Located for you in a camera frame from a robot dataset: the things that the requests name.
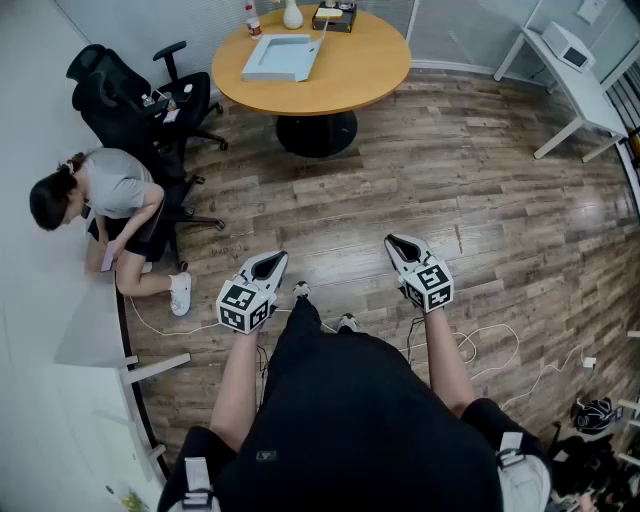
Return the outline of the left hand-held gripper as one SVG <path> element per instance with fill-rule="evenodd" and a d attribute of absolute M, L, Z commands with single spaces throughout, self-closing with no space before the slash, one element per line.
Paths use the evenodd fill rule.
<path fill-rule="evenodd" d="M 269 251 L 249 258 L 238 274 L 225 281 L 218 295 L 218 322 L 243 334 L 261 327 L 276 309 L 276 290 L 288 260 L 286 251 Z"/>

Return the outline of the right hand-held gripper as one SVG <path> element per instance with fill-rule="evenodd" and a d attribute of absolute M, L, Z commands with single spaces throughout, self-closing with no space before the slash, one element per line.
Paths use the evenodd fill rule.
<path fill-rule="evenodd" d="M 389 234 L 384 239 L 384 246 L 394 269 L 400 274 L 404 296 L 415 307 L 427 314 L 452 302 L 451 273 L 444 261 L 432 257 L 433 252 L 426 241 L 404 234 Z M 411 270 L 409 266 L 415 262 L 424 263 Z"/>

